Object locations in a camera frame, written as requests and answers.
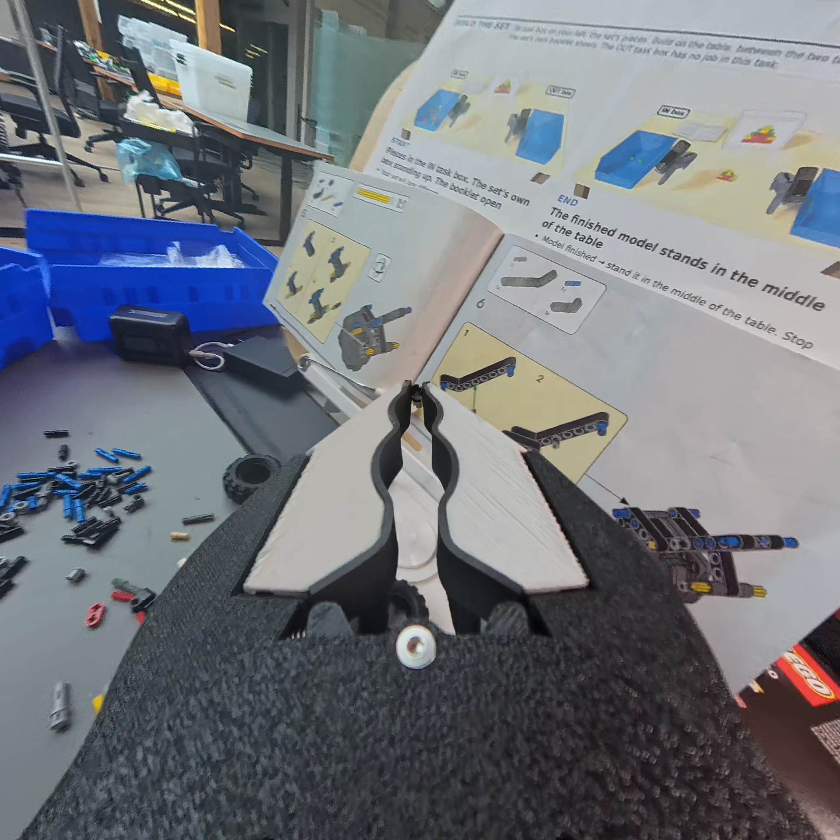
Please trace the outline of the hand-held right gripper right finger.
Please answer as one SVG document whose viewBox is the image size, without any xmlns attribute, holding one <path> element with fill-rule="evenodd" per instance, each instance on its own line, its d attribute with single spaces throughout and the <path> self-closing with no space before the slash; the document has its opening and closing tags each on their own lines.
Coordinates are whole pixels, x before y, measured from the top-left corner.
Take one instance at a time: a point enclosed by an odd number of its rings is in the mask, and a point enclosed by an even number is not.
<svg viewBox="0 0 840 840">
<path fill-rule="evenodd" d="M 586 588 L 528 451 L 431 382 L 423 418 L 444 491 L 437 574 L 454 615 L 489 616 L 501 603 Z"/>
</svg>

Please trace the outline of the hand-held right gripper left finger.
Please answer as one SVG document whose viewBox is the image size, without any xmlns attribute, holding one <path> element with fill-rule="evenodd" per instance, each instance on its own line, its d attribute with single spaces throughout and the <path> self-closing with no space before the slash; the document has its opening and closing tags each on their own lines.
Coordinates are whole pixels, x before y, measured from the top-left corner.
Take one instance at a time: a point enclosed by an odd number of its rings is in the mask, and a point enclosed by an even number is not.
<svg viewBox="0 0 840 840">
<path fill-rule="evenodd" d="M 390 488 L 403 469 L 412 389 L 395 385 L 314 446 L 245 593 L 334 602 L 348 617 L 385 599 L 398 556 Z"/>
</svg>

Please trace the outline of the black desk mat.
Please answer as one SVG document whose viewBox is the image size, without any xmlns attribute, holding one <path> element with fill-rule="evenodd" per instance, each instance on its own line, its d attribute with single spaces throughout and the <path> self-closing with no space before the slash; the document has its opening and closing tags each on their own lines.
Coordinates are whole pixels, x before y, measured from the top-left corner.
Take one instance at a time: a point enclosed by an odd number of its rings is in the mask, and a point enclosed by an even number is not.
<svg viewBox="0 0 840 840">
<path fill-rule="evenodd" d="M 300 373 L 282 378 L 278 385 L 262 385 L 195 365 L 184 372 L 251 454 L 268 455 L 284 464 L 306 454 L 337 428 Z"/>
</svg>

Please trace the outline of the white task instruction sheet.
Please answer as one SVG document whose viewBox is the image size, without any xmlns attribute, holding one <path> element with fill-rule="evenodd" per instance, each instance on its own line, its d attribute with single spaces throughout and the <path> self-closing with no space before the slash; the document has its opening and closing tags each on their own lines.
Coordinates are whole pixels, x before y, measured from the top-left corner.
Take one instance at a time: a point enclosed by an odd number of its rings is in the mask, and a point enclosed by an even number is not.
<svg viewBox="0 0 840 840">
<path fill-rule="evenodd" d="M 453 2 L 365 170 L 838 369 L 838 44 L 838 2 Z"/>
</svg>

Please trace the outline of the black flat box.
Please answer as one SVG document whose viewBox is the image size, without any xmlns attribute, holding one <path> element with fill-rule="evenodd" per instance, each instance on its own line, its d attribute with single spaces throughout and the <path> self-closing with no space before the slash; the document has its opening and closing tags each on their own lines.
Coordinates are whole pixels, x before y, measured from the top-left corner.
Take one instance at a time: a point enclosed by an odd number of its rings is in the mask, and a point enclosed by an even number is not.
<svg viewBox="0 0 840 840">
<path fill-rule="evenodd" d="M 254 382 L 285 381 L 299 372 L 282 337 L 254 336 L 227 347 L 224 370 Z"/>
</svg>

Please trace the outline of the grey black angled connector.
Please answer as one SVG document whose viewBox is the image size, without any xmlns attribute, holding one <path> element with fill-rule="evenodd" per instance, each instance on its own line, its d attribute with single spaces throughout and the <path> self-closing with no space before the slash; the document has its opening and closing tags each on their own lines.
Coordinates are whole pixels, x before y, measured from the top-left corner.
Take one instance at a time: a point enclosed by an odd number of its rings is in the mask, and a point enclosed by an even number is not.
<svg viewBox="0 0 840 840">
<path fill-rule="evenodd" d="M 112 600 L 130 606 L 132 614 L 140 625 L 144 624 L 156 597 L 157 594 L 153 590 L 136 586 L 125 579 L 112 579 Z"/>
</svg>

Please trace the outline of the open building instruction booklet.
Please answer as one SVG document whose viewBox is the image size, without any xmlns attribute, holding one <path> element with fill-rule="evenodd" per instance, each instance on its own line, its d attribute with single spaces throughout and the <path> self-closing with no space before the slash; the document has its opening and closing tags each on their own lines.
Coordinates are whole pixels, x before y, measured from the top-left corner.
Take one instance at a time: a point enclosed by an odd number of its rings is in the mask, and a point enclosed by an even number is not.
<svg viewBox="0 0 840 840">
<path fill-rule="evenodd" d="M 416 188 L 316 164 L 266 305 L 364 406 L 431 382 L 656 559 L 734 690 L 838 609 L 838 369 Z"/>
</svg>

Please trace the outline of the pile of blue black pins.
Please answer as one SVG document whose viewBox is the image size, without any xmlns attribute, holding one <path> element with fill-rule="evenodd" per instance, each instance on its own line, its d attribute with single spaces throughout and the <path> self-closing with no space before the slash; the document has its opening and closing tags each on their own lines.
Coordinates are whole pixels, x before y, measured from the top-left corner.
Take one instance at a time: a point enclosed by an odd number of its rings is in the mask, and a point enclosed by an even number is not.
<svg viewBox="0 0 840 840">
<path fill-rule="evenodd" d="M 96 447 L 92 462 L 80 463 L 72 458 L 67 430 L 50 429 L 45 436 L 60 441 L 56 464 L 2 479 L 1 541 L 22 538 L 29 519 L 54 508 L 66 526 L 63 544 L 100 550 L 119 533 L 124 517 L 144 507 L 153 467 L 141 453 L 120 447 Z"/>
</svg>

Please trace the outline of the black rectangular device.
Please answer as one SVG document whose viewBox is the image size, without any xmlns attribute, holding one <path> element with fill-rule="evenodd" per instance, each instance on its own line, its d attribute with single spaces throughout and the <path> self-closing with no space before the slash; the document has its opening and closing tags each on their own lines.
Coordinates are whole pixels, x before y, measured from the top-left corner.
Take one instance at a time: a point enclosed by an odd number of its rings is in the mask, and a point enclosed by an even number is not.
<svg viewBox="0 0 840 840">
<path fill-rule="evenodd" d="M 182 368 L 191 360 L 193 338 L 185 314 L 125 304 L 108 317 L 112 347 L 124 361 Z"/>
</svg>

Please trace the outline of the blue plastic bin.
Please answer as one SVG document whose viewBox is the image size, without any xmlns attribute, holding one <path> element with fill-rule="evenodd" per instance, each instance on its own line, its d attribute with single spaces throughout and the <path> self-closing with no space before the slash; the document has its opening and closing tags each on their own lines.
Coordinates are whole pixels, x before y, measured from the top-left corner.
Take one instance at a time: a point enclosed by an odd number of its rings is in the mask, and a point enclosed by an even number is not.
<svg viewBox="0 0 840 840">
<path fill-rule="evenodd" d="M 1 247 L 1 369 L 54 339 L 49 267 L 42 255 Z"/>
<path fill-rule="evenodd" d="M 49 307 L 58 327 L 85 342 L 110 337 L 109 315 L 122 305 L 181 312 L 191 329 L 207 332 L 271 323 L 263 304 L 278 258 L 240 229 L 211 224 L 29 208 L 27 246 L 43 256 Z M 105 254 L 163 254 L 180 242 L 188 255 L 225 245 L 243 269 L 99 266 Z"/>
</svg>

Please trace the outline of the red brick set box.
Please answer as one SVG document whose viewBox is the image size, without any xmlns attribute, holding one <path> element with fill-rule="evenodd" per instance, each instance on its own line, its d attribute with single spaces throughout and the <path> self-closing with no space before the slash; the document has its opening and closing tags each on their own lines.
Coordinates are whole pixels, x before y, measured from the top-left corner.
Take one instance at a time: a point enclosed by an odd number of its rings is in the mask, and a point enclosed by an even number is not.
<svg viewBox="0 0 840 840">
<path fill-rule="evenodd" d="M 839 838 L 839 611 L 736 695 L 742 723 L 821 838 Z"/>
</svg>

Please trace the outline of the black office chair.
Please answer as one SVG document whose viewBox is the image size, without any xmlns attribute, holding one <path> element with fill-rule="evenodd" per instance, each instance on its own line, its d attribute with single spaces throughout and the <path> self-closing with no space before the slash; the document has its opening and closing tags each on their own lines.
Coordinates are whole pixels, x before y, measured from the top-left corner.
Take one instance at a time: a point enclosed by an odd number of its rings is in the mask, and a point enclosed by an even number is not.
<svg viewBox="0 0 840 840">
<path fill-rule="evenodd" d="M 173 156 L 182 174 L 180 181 L 167 181 L 158 175 L 139 175 L 135 186 L 144 212 L 143 195 L 150 198 L 152 216 L 166 218 L 183 209 L 194 208 L 201 221 L 216 222 L 225 214 L 245 224 L 244 214 L 265 216 L 266 212 L 243 197 L 246 190 L 257 200 L 258 194 L 242 183 L 242 172 L 253 166 L 258 146 L 205 122 L 193 125 L 192 134 L 155 128 L 149 124 L 121 120 L 128 138 L 161 144 Z"/>
<path fill-rule="evenodd" d="M 48 70 L 51 70 L 51 76 L 46 77 L 49 101 L 51 102 L 59 125 L 61 138 L 77 140 L 81 137 L 81 128 L 76 115 L 70 107 L 68 97 L 62 88 L 63 77 L 69 76 L 65 58 L 67 40 L 62 27 L 58 27 L 56 34 L 58 36 L 56 51 L 38 47 L 38 55 L 45 74 Z M 37 142 L 14 145 L 10 151 L 19 156 L 58 163 L 58 156 L 54 144 L 46 138 L 47 135 L 51 134 L 49 133 L 44 110 L 39 103 L 33 71 L 21 73 L 3 68 L 2 74 L 8 76 L 11 85 L 28 91 L 28 95 L 26 96 L 21 96 L 17 93 L 2 92 L 2 113 L 12 120 L 15 127 L 14 133 L 19 139 L 26 140 L 30 133 L 38 137 Z"/>
</svg>

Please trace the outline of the wooden background table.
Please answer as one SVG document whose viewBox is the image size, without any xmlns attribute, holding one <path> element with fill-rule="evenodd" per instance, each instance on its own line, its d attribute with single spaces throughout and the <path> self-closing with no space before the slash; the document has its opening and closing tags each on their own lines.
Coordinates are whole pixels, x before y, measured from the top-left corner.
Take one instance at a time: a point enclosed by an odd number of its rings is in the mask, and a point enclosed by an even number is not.
<svg viewBox="0 0 840 840">
<path fill-rule="evenodd" d="M 251 143 L 267 149 L 280 157 L 280 206 L 278 245 L 284 246 L 292 225 L 292 164 L 294 161 L 325 161 L 334 162 L 333 155 L 317 150 L 306 143 L 294 140 L 282 133 L 237 119 L 229 119 L 215 112 L 196 110 L 175 101 L 173 98 L 163 97 L 165 106 L 183 110 L 194 118 L 213 125 L 222 130 L 227 136 L 237 138 L 244 143 Z"/>
</svg>

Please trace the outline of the blue plastic bag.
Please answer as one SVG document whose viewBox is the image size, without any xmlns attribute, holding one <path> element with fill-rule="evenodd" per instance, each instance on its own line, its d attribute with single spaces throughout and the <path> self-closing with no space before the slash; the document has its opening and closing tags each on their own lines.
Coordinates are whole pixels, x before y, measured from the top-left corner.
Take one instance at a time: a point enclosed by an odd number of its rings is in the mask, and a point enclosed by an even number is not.
<svg viewBox="0 0 840 840">
<path fill-rule="evenodd" d="M 117 143 L 115 158 L 122 181 L 134 184 L 139 175 L 150 175 L 163 181 L 183 182 L 179 164 L 161 143 L 129 138 Z"/>
</svg>

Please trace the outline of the metal pole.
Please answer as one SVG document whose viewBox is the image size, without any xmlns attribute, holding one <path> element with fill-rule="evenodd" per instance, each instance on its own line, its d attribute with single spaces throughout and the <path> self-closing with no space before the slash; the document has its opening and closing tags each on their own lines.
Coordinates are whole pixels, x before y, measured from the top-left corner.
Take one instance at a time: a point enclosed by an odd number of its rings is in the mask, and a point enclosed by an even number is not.
<svg viewBox="0 0 840 840">
<path fill-rule="evenodd" d="M 14 20 L 14 26 L 16 28 L 17 35 L 19 36 L 21 43 L 23 44 L 26 50 L 29 65 L 31 67 L 31 70 L 33 71 L 38 101 L 42 106 L 42 109 L 44 110 L 45 120 L 47 121 L 49 133 L 51 134 L 54 140 L 54 148 L 56 149 L 58 162 L 62 170 L 66 188 L 70 195 L 70 199 L 76 208 L 76 211 L 81 213 L 81 201 L 77 193 L 77 187 L 73 178 L 67 154 L 61 140 L 60 127 L 56 120 L 56 116 L 51 106 L 51 102 L 49 101 L 49 91 L 47 86 L 46 74 L 40 61 L 31 21 L 29 19 L 28 12 L 25 8 L 25 2 L 8 1 L 7 4 L 12 10 L 10 14 L 12 15 L 12 18 Z"/>
</svg>

